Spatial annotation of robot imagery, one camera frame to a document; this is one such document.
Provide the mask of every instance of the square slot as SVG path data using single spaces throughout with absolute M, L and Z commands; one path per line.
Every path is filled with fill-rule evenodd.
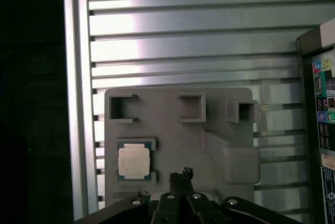
M 239 117 L 240 120 L 253 122 L 255 119 L 255 104 L 254 103 L 239 104 Z
M 180 123 L 206 122 L 206 97 L 204 94 L 181 94 Z
M 110 97 L 109 103 L 109 120 L 117 123 L 133 123 L 137 118 L 132 118 L 127 113 L 127 105 L 134 102 L 136 94 L 125 96 Z

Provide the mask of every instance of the gray bracket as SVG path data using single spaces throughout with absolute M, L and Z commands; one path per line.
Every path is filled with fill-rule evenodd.
M 124 115 L 124 100 L 138 98 L 134 93 L 125 93 L 109 97 L 109 121 L 119 124 L 131 124 L 137 121 L 137 118 L 126 118 Z
M 228 184 L 256 184 L 260 181 L 260 152 L 252 147 L 232 147 L 232 141 L 203 130 L 203 151 L 222 169 Z
M 258 102 L 253 101 L 228 101 L 227 121 L 239 123 L 241 120 L 246 122 L 258 122 L 259 106 Z
M 179 117 L 180 123 L 206 122 L 206 96 L 204 93 L 180 93 L 189 115 Z

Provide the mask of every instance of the screw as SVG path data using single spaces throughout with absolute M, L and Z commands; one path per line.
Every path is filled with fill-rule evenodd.
M 231 204 L 231 205 L 236 205 L 237 204 L 237 200 L 230 199 L 230 200 L 228 200 L 228 203 Z
M 193 198 L 195 198 L 195 199 L 200 199 L 201 198 L 201 195 L 200 194 L 194 194 L 194 195 L 192 195 L 193 196 Z
M 141 204 L 141 201 L 138 200 L 138 199 L 135 199 L 135 200 L 133 200 L 131 203 L 132 203 L 133 205 L 139 205 L 139 204 Z

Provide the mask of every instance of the ribbed metal wall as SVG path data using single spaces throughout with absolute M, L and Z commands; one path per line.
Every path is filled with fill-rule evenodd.
M 261 105 L 255 202 L 308 222 L 295 39 L 335 17 L 335 0 L 89 0 L 89 7 L 99 207 L 106 89 L 248 87 Z

